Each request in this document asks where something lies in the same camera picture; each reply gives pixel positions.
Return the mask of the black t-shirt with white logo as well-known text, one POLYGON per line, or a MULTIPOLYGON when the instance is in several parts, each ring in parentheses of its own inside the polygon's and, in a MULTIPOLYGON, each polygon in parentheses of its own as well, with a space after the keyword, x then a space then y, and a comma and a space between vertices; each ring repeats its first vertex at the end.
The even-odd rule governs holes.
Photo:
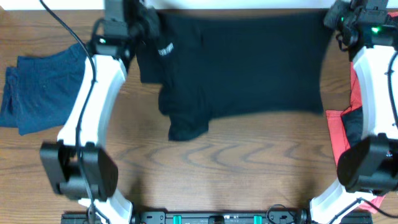
POLYGON ((144 40, 136 58, 141 82, 161 86, 169 139, 195 139, 225 116, 322 113, 320 75, 332 35, 325 14, 232 20, 160 13, 160 35, 144 40))

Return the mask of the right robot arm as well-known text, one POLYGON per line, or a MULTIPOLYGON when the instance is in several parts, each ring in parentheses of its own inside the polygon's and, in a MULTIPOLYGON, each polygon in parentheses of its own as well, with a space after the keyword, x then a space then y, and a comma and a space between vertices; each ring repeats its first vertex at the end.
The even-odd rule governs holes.
POLYGON ((397 20, 387 1, 335 1, 323 23, 338 31, 340 50, 349 53, 358 77, 363 130, 339 157, 337 179, 298 220, 370 223, 370 215, 352 211, 376 208, 374 199, 397 191, 397 20))

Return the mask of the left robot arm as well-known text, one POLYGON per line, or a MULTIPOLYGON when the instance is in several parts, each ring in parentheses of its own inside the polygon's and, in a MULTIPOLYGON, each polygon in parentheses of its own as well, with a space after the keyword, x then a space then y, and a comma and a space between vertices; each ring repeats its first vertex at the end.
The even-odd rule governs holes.
POLYGON ((77 201, 85 213, 63 223, 139 223, 132 202, 118 190, 118 167, 105 150, 109 119, 127 78, 136 45, 159 35, 159 17, 143 1, 106 1, 86 55, 72 111, 55 142, 44 142, 40 159, 52 190, 77 201))

